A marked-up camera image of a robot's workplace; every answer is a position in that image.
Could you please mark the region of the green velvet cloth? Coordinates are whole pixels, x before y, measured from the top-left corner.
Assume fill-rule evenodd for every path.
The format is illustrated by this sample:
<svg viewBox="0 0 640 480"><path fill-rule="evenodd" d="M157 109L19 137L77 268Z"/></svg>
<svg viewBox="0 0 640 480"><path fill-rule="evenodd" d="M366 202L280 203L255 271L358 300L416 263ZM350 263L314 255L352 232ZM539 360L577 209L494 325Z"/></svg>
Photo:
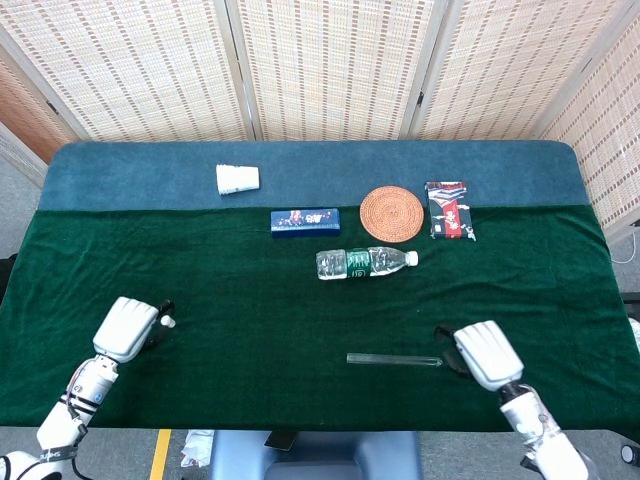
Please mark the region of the green velvet cloth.
<svg viewBox="0 0 640 480"><path fill-rule="evenodd" d="M322 281L319 251L372 244L358 210L334 238L276 239L266 208L40 211L0 304L0 426L37 426L114 301L175 304L175 327L122 366L101 427L503 431L497 397L437 356L438 326L497 322L565 429L640 441L640 352L586 205L471 211L471 240L413 238L419 263Z"/></svg>

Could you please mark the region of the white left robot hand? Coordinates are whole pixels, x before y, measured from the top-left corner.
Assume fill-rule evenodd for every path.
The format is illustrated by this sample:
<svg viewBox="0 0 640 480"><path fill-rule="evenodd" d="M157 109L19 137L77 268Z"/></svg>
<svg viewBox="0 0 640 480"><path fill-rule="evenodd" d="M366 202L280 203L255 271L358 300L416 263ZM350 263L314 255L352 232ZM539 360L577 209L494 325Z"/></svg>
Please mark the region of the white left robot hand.
<svg viewBox="0 0 640 480"><path fill-rule="evenodd" d="M175 303L171 300L154 307L119 297L93 338L94 350L118 363L127 363L164 340L170 329L160 324L160 318L169 315L174 319L174 312Z"/></svg>

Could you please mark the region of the woven bamboo screen panel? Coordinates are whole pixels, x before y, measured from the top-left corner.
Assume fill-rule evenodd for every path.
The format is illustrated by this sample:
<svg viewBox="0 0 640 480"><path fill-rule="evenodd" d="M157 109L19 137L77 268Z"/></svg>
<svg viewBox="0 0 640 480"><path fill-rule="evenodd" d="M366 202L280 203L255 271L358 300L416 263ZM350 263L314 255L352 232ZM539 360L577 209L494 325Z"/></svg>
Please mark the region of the woven bamboo screen panel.
<svg viewBox="0 0 640 480"><path fill-rule="evenodd" d="M629 0L453 0L416 138L529 137Z"/></svg>
<svg viewBox="0 0 640 480"><path fill-rule="evenodd" d="M541 137L571 146L610 243L640 223L640 0L602 53L575 74Z"/></svg>
<svg viewBox="0 0 640 480"><path fill-rule="evenodd" d="M410 136L448 0L223 0L258 139Z"/></svg>
<svg viewBox="0 0 640 480"><path fill-rule="evenodd" d="M247 137L214 0L0 0L0 27L90 140Z"/></svg>

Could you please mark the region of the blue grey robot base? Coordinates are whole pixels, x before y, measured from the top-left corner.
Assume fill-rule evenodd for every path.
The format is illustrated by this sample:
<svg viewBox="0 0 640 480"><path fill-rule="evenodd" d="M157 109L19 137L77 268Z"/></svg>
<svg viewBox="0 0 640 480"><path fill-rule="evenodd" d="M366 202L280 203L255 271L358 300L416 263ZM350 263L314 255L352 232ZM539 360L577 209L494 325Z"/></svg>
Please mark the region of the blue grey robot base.
<svg viewBox="0 0 640 480"><path fill-rule="evenodd" d="M208 480L423 480L414 431L218 430Z"/></svg>

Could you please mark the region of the crumpled white paper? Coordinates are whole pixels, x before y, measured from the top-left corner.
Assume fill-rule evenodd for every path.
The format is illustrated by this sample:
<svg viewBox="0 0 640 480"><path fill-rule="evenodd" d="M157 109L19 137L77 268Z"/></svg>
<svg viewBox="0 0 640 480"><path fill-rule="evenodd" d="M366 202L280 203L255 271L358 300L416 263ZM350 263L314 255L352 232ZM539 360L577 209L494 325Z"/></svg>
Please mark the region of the crumpled white paper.
<svg viewBox="0 0 640 480"><path fill-rule="evenodd" d="M181 450L181 466L207 467L210 464L214 430L189 430Z"/></svg>

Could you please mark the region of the clear glass test tube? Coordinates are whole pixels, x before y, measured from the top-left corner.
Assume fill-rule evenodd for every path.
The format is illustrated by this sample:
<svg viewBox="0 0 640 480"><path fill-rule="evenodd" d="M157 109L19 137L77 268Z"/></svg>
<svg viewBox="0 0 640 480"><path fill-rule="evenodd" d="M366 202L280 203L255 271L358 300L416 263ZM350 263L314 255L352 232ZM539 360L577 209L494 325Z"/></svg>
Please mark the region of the clear glass test tube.
<svg viewBox="0 0 640 480"><path fill-rule="evenodd" d="M444 360L439 357L401 356L354 352L346 354L346 362L353 365L396 365L433 368L439 368L444 365Z"/></svg>

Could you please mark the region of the blue table cover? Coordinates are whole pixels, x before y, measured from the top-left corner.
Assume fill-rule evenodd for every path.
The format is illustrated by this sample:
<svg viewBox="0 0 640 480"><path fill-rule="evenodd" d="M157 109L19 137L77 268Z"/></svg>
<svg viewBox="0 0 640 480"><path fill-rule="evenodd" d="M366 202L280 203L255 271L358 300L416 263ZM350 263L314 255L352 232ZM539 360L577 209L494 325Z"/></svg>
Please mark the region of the blue table cover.
<svg viewBox="0 0 640 480"><path fill-rule="evenodd" d="M260 188L221 196L216 165L259 168ZM203 210L358 205L397 185L461 181L474 207L583 205L574 150L556 141L84 142L50 165L41 210Z"/></svg>

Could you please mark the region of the clear water bottle green label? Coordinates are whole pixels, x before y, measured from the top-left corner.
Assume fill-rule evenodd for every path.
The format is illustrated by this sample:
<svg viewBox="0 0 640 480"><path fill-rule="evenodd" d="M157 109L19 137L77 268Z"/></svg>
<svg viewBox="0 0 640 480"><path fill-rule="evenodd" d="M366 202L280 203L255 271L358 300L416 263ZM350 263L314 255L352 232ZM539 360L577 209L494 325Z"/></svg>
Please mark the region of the clear water bottle green label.
<svg viewBox="0 0 640 480"><path fill-rule="evenodd" d="M416 251L381 246L320 251L315 260L317 276L323 281L382 277L419 264Z"/></svg>

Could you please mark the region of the blue rectangular box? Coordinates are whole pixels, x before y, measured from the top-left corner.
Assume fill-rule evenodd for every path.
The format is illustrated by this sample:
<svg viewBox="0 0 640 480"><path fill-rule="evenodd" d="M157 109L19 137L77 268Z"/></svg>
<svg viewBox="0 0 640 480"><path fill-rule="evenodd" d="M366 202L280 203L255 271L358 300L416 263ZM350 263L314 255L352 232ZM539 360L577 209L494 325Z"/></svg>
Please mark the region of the blue rectangular box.
<svg viewBox="0 0 640 480"><path fill-rule="evenodd" d="M271 211L270 230L274 238L339 236L340 212L337 208Z"/></svg>

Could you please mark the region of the black red snack packet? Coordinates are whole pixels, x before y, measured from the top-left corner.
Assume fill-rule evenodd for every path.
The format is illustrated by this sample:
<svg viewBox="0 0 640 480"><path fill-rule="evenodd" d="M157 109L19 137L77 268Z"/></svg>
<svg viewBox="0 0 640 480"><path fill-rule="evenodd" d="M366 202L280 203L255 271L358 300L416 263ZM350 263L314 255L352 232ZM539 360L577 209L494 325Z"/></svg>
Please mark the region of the black red snack packet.
<svg viewBox="0 0 640 480"><path fill-rule="evenodd" d="M476 240L467 192L467 185L461 181L425 183L433 239Z"/></svg>

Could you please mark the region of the round woven rattan coaster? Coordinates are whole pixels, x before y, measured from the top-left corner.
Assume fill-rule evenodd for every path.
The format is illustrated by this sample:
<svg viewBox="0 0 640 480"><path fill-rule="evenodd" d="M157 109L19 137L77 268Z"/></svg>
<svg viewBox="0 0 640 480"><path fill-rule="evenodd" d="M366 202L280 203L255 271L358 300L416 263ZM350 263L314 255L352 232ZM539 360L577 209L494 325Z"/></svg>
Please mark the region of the round woven rattan coaster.
<svg viewBox="0 0 640 480"><path fill-rule="evenodd" d="M402 243L417 236L424 223L424 207L416 195L398 186L369 192L359 208L363 228L386 243Z"/></svg>

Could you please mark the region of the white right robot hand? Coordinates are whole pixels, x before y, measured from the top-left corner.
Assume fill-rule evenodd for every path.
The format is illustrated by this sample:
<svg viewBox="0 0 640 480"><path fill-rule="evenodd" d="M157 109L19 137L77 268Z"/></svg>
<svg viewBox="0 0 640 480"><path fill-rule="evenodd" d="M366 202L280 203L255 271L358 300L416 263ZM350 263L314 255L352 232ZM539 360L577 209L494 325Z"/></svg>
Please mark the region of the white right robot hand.
<svg viewBox="0 0 640 480"><path fill-rule="evenodd" d="M475 379L488 391L521 379L524 365L500 326L493 320L477 322L463 328L438 325L436 341L447 340L444 364L464 378Z"/></svg>

